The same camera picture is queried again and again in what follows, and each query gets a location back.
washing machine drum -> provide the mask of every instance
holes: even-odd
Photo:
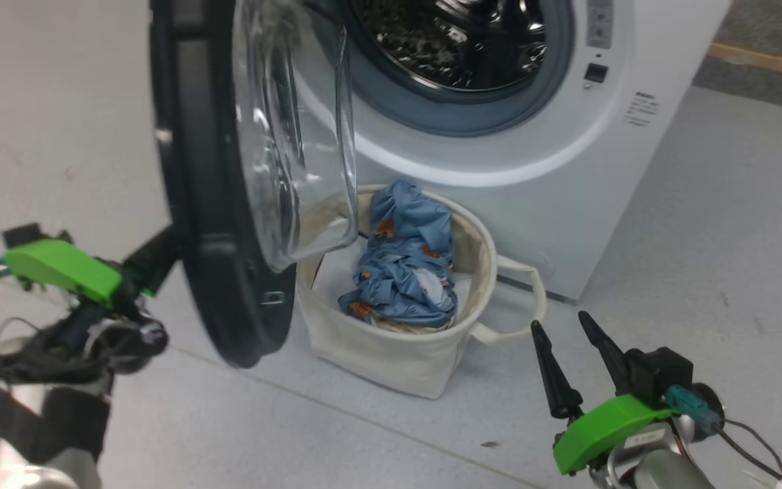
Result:
[[[545,28],[563,16],[535,0],[152,0],[151,12],[171,219],[205,328],[241,367],[285,341],[294,263],[356,239],[352,86],[392,120],[472,136],[533,115],[555,83],[541,73],[564,58],[545,56],[564,49]]]

laundry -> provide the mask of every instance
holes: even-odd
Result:
[[[370,236],[356,290],[339,297],[354,318],[444,328],[457,310],[452,211],[398,179],[370,201]]]

white fabric basket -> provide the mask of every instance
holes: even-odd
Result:
[[[358,228],[363,234],[370,232],[370,198],[381,188],[383,185],[367,185],[358,189]],[[498,256],[487,228],[470,211],[430,192],[424,192],[424,195],[446,204],[453,211],[454,270],[472,275],[466,306],[452,327],[431,334],[413,335],[381,330],[351,318],[341,312],[336,303],[326,303],[312,290],[322,263],[321,256],[298,263],[296,290],[316,356],[382,386],[438,399],[460,364],[469,337],[484,344],[530,338],[530,324],[521,325],[521,331],[500,333],[478,322],[494,292],[498,268],[529,273],[535,297],[533,319],[541,321],[545,318],[547,299],[537,269]]]

gray floor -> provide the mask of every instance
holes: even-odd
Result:
[[[736,65],[708,56],[699,66],[692,83],[730,95],[782,105],[782,73],[768,69]]]
[[[782,55],[782,0],[733,0],[716,40]]]
[[[40,220],[120,257],[166,220],[134,49],[144,19],[127,3],[39,2],[0,11],[0,230]],[[29,24],[48,29],[21,30]],[[667,344],[692,359],[729,414],[782,454],[782,108],[691,89],[580,307],[623,347]],[[471,344],[431,402],[313,358],[300,316],[282,352],[249,372],[227,369],[179,270],[150,308],[174,349],[117,384],[100,464],[108,487],[590,487],[555,473],[562,424],[547,414],[526,341]],[[516,328],[528,309],[525,294],[500,285],[483,319]],[[552,303],[546,327],[589,409],[612,388],[576,311]],[[0,284],[0,321],[60,313]],[[750,486],[723,443],[693,455],[717,487]]]

white washing machine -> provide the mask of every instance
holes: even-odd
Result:
[[[220,353],[285,339],[356,185],[415,179],[580,297],[729,0],[152,0],[155,138]]]
[[[729,4],[325,0],[348,34],[358,183],[453,198],[576,300]]]

